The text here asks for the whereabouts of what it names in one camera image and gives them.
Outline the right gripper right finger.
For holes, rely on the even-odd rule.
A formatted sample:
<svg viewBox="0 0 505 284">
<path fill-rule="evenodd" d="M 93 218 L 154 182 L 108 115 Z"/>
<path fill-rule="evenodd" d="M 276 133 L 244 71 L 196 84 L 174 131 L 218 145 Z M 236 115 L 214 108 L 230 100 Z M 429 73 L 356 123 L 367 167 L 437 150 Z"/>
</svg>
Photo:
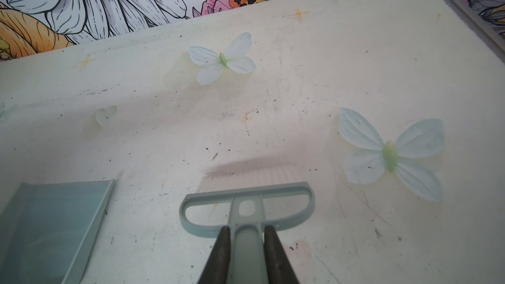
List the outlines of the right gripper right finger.
<svg viewBox="0 0 505 284">
<path fill-rule="evenodd" d="M 264 256 L 270 284 L 300 284 L 273 226 L 264 229 Z"/>
</svg>

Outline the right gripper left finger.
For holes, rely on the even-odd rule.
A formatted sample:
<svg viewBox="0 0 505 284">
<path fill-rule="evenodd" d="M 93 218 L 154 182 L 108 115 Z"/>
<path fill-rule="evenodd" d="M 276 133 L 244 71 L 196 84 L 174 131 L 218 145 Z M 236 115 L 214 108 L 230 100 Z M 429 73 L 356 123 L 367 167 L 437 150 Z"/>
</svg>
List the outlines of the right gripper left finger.
<svg viewBox="0 0 505 284">
<path fill-rule="evenodd" d="M 198 284 L 226 284 L 231 259 L 231 230 L 224 226 L 202 271 Z"/>
</svg>

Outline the grey-blue hand brush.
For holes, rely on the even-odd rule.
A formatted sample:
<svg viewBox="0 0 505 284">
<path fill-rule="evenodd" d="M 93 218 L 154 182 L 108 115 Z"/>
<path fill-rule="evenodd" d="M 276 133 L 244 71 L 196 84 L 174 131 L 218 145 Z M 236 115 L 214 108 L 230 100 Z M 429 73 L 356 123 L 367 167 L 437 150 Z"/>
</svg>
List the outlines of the grey-blue hand brush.
<svg viewBox="0 0 505 284">
<path fill-rule="evenodd" d="M 265 202 L 288 197 L 307 198 L 305 208 L 294 214 L 268 218 Z M 187 217 L 196 206 L 229 204 L 227 221 L 218 225 L 200 225 Z M 196 192 L 185 196 L 179 207 L 181 226 L 189 234 L 216 241 L 220 230 L 231 230 L 231 259 L 227 283 L 269 283 L 264 256 L 264 229 L 277 232 L 306 222 L 314 212 L 313 189 L 303 181 L 292 164 L 229 172 L 206 177 Z"/>
</svg>

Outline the grey-blue dustpan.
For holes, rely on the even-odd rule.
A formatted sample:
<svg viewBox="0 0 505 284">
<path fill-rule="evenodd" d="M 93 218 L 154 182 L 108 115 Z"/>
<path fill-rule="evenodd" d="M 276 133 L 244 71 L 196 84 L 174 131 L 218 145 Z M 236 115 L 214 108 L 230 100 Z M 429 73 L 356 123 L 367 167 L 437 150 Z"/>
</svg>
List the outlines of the grey-blue dustpan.
<svg viewBox="0 0 505 284">
<path fill-rule="evenodd" d="M 80 283 L 114 184 L 20 184 L 1 212 L 1 282 Z"/>
</svg>

